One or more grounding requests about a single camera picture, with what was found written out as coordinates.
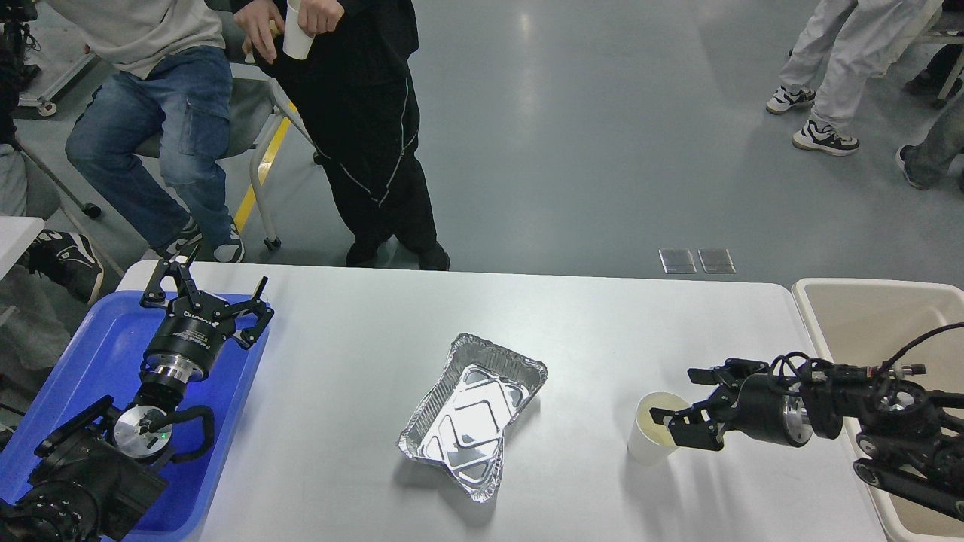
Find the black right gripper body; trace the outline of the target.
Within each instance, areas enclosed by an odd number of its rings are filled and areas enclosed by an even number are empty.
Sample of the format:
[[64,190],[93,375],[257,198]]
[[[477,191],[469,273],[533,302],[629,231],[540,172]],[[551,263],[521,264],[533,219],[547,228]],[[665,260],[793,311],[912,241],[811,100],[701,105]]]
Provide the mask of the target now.
[[725,403],[720,421],[722,439],[732,430],[776,445],[802,447],[813,436],[802,397],[792,394],[780,377],[768,373],[747,378],[743,387],[730,388],[720,397]]

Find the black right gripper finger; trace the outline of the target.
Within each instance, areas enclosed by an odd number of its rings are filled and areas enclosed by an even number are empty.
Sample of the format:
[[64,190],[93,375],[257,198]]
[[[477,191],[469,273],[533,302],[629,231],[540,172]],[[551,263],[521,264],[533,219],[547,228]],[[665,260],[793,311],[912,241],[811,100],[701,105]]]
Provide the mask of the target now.
[[721,414],[723,409],[723,403],[707,403],[701,409],[692,406],[676,411],[652,407],[650,416],[653,422],[667,428],[676,446],[720,452],[724,447],[723,433],[720,421],[714,419],[714,415]]
[[686,374],[691,383],[697,385],[725,385],[727,388],[741,388],[744,381],[752,375],[768,373],[769,364],[764,361],[729,358],[722,366],[710,368],[688,368]]

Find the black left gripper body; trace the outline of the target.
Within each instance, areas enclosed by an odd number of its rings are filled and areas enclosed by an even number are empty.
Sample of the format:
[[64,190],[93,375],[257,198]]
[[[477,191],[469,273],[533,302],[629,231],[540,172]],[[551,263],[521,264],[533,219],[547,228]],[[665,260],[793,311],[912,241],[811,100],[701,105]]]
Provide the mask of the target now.
[[182,380],[206,380],[236,330],[237,307],[225,299],[200,308],[187,299],[172,300],[145,350],[142,370],[160,374],[160,367],[174,367]]

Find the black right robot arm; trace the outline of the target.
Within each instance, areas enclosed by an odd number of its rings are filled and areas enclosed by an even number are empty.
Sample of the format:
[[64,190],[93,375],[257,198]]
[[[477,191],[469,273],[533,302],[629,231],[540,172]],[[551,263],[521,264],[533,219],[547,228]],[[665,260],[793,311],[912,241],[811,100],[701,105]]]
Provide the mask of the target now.
[[923,333],[878,366],[847,366],[789,352],[773,361],[730,358],[690,368],[689,380],[712,385],[705,400],[651,407],[647,417],[666,428],[676,446],[719,452],[727,432],[802,447],[812,436],[834,439],[846,418],[859,425],[863,452],[853,469],[865,484],[962,518],[963,445],[959,392],[930,391],[912,381],[922,364],[899,366],[913,347],[951,330]]

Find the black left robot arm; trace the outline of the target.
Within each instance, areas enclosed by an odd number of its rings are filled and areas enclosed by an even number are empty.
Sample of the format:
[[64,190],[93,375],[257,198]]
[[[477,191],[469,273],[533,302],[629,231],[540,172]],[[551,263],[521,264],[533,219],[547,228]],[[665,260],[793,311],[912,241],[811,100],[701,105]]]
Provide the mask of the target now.
[[2,453],[4,541],[179,541],[199,524],[274,309],[162,261],[94,305]]

